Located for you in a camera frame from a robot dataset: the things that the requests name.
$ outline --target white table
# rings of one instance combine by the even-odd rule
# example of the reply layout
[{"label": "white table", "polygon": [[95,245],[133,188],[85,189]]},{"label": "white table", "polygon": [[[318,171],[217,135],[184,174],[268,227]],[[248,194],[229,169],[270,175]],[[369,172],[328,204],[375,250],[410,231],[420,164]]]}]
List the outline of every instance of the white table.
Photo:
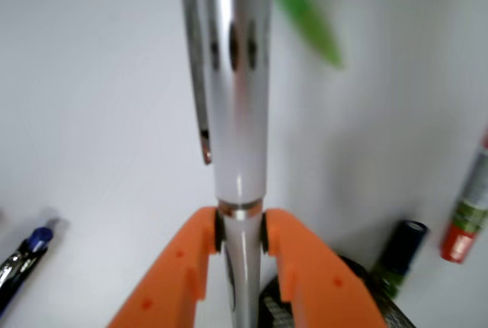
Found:
[{"label": "white table", "polygon": [[[346,69],[274,6],[266,205],[366,267],[398,219],[427,223],[399,306],[422,328],[486,326],[488,236],[464,265],[438,255],[488,118],[486,0],[317,1]],[[181,1],[0,0],[0,89],[0,257],[63,219],[4,325],[104,326],[215,202]],[[196,326],[230,326],[224,276],[213,257]]]}]

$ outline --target orange plastic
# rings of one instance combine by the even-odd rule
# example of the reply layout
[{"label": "orange plastic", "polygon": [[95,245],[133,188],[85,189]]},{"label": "orange plastic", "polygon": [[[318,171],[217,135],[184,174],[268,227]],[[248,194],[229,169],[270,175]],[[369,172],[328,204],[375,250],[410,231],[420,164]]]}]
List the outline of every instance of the orange plastic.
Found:
[{"label": "orange plastic", "polygon": [[189,328],[205,298],[215,250],[215,207],[197,211],[178,231],[110,323],[110,328]]},{"label": "orange plastic", "polygon": [[268,210],[266,227],[281,299],[291,302],[296,327],[386,327],[362,281],[297,218]]}]

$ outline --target silver pen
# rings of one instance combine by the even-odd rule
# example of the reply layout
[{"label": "silver pen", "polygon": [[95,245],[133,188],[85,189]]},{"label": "silver pen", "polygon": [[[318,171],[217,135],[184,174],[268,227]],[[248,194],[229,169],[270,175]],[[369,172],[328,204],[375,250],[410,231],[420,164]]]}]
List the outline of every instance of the silver pen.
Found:
[{"label": "silver pen", "polygon": [[213,163],[233,326],[258,322],[271,0],[183,0],[204,161]]}]

